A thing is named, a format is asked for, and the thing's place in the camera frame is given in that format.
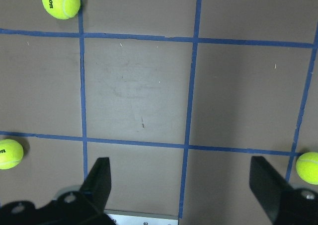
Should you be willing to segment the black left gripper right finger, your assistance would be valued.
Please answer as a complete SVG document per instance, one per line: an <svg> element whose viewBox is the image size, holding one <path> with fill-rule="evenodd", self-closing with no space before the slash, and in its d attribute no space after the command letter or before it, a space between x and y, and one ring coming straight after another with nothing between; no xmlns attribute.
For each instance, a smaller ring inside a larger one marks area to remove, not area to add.
<svg viewBox="0 0 318 225"><path fill-rule="evenodd" d="M251 157L249 187L272 224L275 224L282 195L293 190L293 187L262 156Z"/></svg>

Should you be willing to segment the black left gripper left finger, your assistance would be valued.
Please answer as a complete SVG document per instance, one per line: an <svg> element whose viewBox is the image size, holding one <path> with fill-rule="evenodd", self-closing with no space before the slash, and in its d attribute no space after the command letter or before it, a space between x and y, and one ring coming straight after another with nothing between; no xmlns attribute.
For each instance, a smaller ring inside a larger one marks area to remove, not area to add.
<svg viewBox="0 0 318 225"><path fill-rule="evenodd" d="M99 157L79 191L103 213L111 192L111 170L108 157Z"/></svg>

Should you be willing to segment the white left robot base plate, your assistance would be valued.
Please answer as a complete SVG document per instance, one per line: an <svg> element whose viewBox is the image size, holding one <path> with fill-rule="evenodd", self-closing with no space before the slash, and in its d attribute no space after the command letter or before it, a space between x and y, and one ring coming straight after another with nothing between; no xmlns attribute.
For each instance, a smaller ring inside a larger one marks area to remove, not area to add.
<svg viewBox="0 0 318 225"><path fill-rule="evenodd" d="M179 218L170 215L104 210L116 225L178 225Z"/></svg>

